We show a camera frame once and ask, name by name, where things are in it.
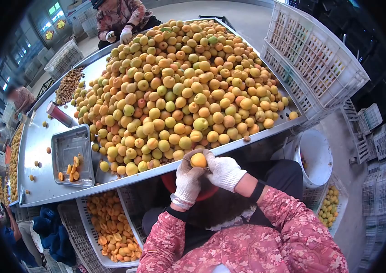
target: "woman's right hand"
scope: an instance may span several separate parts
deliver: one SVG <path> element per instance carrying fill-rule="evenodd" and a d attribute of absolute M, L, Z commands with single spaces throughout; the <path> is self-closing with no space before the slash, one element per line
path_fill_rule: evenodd
<path fill-rule="evenodd" d="M 107 35 L 105 36 L 108 42 L 114 43 L 117 39 L 116 35 L 114 34 L 114 31 L 109 31 Z"/>
<path fill-rule="evenodd" d="M 210 150 L 203 151 L 212 175 L 208 176 L 210 182 L 222 189 L 235 192 L 234 188 L 247 171 L 240 168 L 231 157 L 215 157 Z"/>

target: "stainless steel table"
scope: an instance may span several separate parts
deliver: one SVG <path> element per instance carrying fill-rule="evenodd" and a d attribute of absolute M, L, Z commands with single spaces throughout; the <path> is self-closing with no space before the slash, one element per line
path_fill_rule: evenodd
<path fill-rule="evenodd" d="M 228 32 L 238 35 L 234 30 L 228 27 L 228 25 L 225 25 L 217 18 L 205 18 L 202 20 L 209 19 L 215 20 L 216 22 L 225 26 Z M 109 47 L 106 47 L 90 55 L 75 65 L 75 67 L 86 66 L 86 68 L 83 70 L 83 79 L 86 80 L 85 88 L 88 88 L 87 84 L 89 80 L 93 80 L 100 76 L 102 70 L 105 69 L 105 58 L 109 55 L 111 50 L 118 45 L 118 43 L 112 44 Z M 257 50 L 254 49 L 254 51 L 258 54 L 258 56 L 260 56 L 260 53 Z M 112 190 L 118 187 L 137 183 L 151 177 L 160 176 L 164 173 L 173 171 L 178 167 L 180 161 L 172 162 L 170 164 L 124 178 L 118 178 L 117 176 L 111 175 L 108 172 L 97 172 L 96 182 L 101 183 L 101 185 L 87 189 L 57 185 L 53 177 L 52 158 L 51 155 L 46 152 L 46 148 L 50 147 L 51 137 L 53 134 L 68 130 L 68 128 L 55 119 L 49 120 L 46 114 L 46 107 L 50 101 L 55 100 L 55 90 L 59 87 L 61 79 L 55 82 L 54 85 L 52 85 L 34 105 L 33 110 L 35 110 L 35 113 L 33 122 L 30 126 L 25 125 L 22 131 L 17 170 L 18 191 L 20 193 L 20 189 L 22 187 L 26 190 L 29 190 L 30 193 L 25 195 L 25 199 L 21 207 L 38 206 L 101 193 L 107 190 Z M 212 149 L 212 152 L 215 155 L 221 155 L 231 150 L 251 144 L 260 139 L 278 134 L 305 122 L 307 120 L 306 117 L 303 115 L 303 112 L 300 111 L 301 109 L 299 108 L 299 105 L 294 105 L 293 101 L 295 100 L 293 95 L 287 92 L 287 90 L 289 90 L 289 88 L 285 84 L 282 84 L 279 87 L 279 92 L 283 96 L 291 97 L 292 100 L 290 101 L 289 106 L 286 107 L 284 111 L 280 112 L 282 116 L 278 118 L 273 128 L 251 135 L 250 142 L 245 142 L 243 139 L 240 139 L 214 148 Z M 76 108 L 70 105 L 70 103 L 67 104 L 67 107 L 62 106 L 60 109 L 70 116 L 73 116 L 73 113 L 76 111 Z M 292 121 L 287 121 L 288 118 L 285 116 L 285 114 L 289 114 L 291 111 L 298 111 L 299 113 L 302 113 L 302 116 Z M 48 123 L 46 128 L 42 126 L 43 121 Z M 99 161 L 101 155 L 97 152 L 93 152 L 92 157 L 93 161 L 97 162 Z M 34 161 L 36 160 L 41 163 L 41 167 L 36 167 L 34 165 Z M 35 177 L 34 181 L 29 179 L 29 175 L 31 174 Z"/>

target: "floral sleeve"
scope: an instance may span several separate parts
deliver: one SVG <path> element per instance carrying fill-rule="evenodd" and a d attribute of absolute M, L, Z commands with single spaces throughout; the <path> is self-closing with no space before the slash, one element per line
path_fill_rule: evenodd
<path fill-rule="evenodd" d="M 146 8 L 140 0 L 128 0 L 128 8 L 131 11 L 131 18 L 128 23 L 139 25 L 145 17 Z"/>
<path fill-rule="evenodd" d="M 348 272 L 348 264 L 328 229 L 298 199 L 269 188 L 259 204 L 281 230 L 284 250 L 295 272 Z"/>
<path fill-rule="evenodd" d="M 96 14 L 96 25 L 98 26 L 98 38 L 101 41 L 107 40 L 107 33 L 110 31 L 109 25 L 106 23 L 102 11 Z"/>
<path fill-rule="evenodd" d="M 137 273 L 170 272 L 172 265 L 181 258 L 185 244 L 185 222 L 167 211 L 158 216 L 146 239 Z"/>

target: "white bucket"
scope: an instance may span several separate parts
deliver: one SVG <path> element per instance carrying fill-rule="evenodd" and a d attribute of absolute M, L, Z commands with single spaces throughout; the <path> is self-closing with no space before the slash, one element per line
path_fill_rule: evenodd
<path fill-rule="evenodd" d="M 302 166 L 301 153 L 306 161 Z M 332 172 L 332 153 L 326 137 L 315 129 L 299 133 L 287 143 L 284 149 L 273 153 L 271 160 L 290 159 L 302 167 L 303 182 L 306 187 L 317 188 L 328 182 Z"/>

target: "concrete floor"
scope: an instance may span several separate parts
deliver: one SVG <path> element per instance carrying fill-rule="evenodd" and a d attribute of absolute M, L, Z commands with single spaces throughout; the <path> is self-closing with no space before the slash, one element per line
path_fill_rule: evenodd
<path fill-rule="evenodd" d="M 169 19 L 188 20 L 199 15 L 226 16 L 236 31 L 258 51 L 267 34 L 272 9 L 236 2 L 204 1 L 167 5 L 152 9 L 162 22 Z M 84 56 L 98 48 L 98 38 L 85 39 L 78 44 Z M 48 80 L 46 75 L 36 83 L 34 92 Z M 350 272 L 357 272 L 365 247 L 365 220 L 362 217 L 361 184 L 367 174 L 367 166 L 349 165 L 349 158 L 355 156 L 355 146 L 342 114 L 334 112 L 326 117 L 316 129 L 328 138 L 333 153 L 335 172 L 349 193 L 349 201 L 341 224 L 335 234 L 335 242 L 345 255 Z"/>

